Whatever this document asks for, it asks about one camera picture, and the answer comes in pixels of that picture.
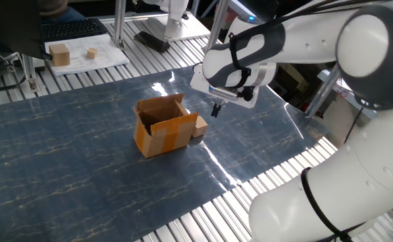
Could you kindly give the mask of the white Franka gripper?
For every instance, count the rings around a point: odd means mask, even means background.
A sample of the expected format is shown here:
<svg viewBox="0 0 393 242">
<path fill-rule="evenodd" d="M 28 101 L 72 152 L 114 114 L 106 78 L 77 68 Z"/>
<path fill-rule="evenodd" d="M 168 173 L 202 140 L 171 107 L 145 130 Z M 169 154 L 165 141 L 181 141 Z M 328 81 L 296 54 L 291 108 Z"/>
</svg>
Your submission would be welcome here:
<svg viewBox="0 0 393 242">
<path fill-rule="evenodd" d="M 217 108 L 213 107 L 211 116 L 217 117 L 222 105 L 232 103 L 248 109 L 255 106 L 259 94 L 259 88 L 256 87 L 253 90 L 253 97 L 249 101 L 245 101 L 243 97 L 237 97 L 237 94 L 231 91 L 227 91 L 224 88 L 212 87 L 205 79 L 202 73 L 202 64 L 198 63 L 193 67 L 194 75 L 191 79 L 190 86 L 192 89 L 208 94 L 214 99 L 217 104 Z"/>
</svg>

